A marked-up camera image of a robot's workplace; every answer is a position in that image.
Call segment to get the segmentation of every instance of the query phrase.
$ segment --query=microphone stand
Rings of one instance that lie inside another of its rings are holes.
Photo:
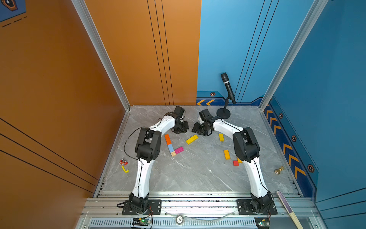
[[[218,109],[217,112],[216,112],[216,115],[219,116],[222,119],[230,118],[231,113],[228,109],[226,109],[228,104],[229,104],[229,97],[227,97],[226,100],[225,100],[224,108]]]

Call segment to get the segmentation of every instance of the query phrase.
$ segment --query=orange chevron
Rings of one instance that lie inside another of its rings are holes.
[[[304,174],[305,176],[306,176],[306,174],[305,174],[305,172],[304,171],[302,171],[301,169],[299,169],[299,168],[297,168],[296,166],[295,166],[295,178],[297,179],[297,172],[300,172],[300,173],[302,173],[302,174]]]
[[[276,126],[276,125],[274,125],[274,134],[276,135],[276,129],[280,129],[280,130],[282,130],[282,128],[280,127],[280,126]]]
[[[277,121],[276,118],[270,118],[271,122],[269,123],[269,125],[272,127],[272,121]]]
[[[267,110],[267,119],[268,119],[268,113],[273,113],[273,111]]]
[[[201,101],[199,101],[199,102],[197,103],[197,105],[202,106],[202,105],[201,105],[201,102],[203,102],[203,101],[205,101],[205,99],[202,99]]]
[[[211,106],[211,102],[215,101],[214,99],[213,100],[210,100],[208,103],[206,103],[207,106]]]
[[[286,148],[292,150],[292,147],[289,146],[289,145],[286,145],[286,144],[283,144],[283,154],[286,155],[285,151],[286,151]]]
[[[294,159],[295,161],[299,162],[299,159],[297,159],[296,157],[289,154],[288,155],[288,164],[290,165],[290,167],[291,167],[291,159]]]

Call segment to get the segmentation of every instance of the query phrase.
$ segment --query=ventilation grille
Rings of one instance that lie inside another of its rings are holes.
[[[126,228],[130,227],[132,218],[92,218],[89,226],[91,228]],[[154,218],[153,228],[257,228],[253,217],[235,217],[220,221],[209,222],[196,219],[184,218],[184,222],[178,225],[175,218],[164,217]]]
[[[93,218],[90,221],[89,226],[93,227],[93,226],[113,226],[113,227],[118,227],[118,226],[130,226],[132,223],[131,218]]]

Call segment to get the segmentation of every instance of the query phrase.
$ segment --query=yellow plastic piece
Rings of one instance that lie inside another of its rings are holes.
[[[186,142],[187,144],[191,144],[192,142],[194,142],[195,140],[198,139],[198,136],[197,135],[193,135],[192,137],[190,137]]]
[[[225,159],[229,160],[230,159],[230,154],[228,150],[224,150],[224,154],[225,154]]]
[[[224,135],[223,134],[219,134],[219,138],[220,138],[220,141],[224,141]]]
[[[123,168],[123,171],[125,172],[125,173],[128,173],[129,172],[129,170],[127,169],[127,171],[126,171],[126,169],[124,168],[124,166],[122,166],[122,168]]]

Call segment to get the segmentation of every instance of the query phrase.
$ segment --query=round stand base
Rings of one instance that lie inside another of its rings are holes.
[[[227,118],[230,118],[231,114],[228,109],[220,108],[217,110],[216,115],[219,116],[220,118],[227,119]]]

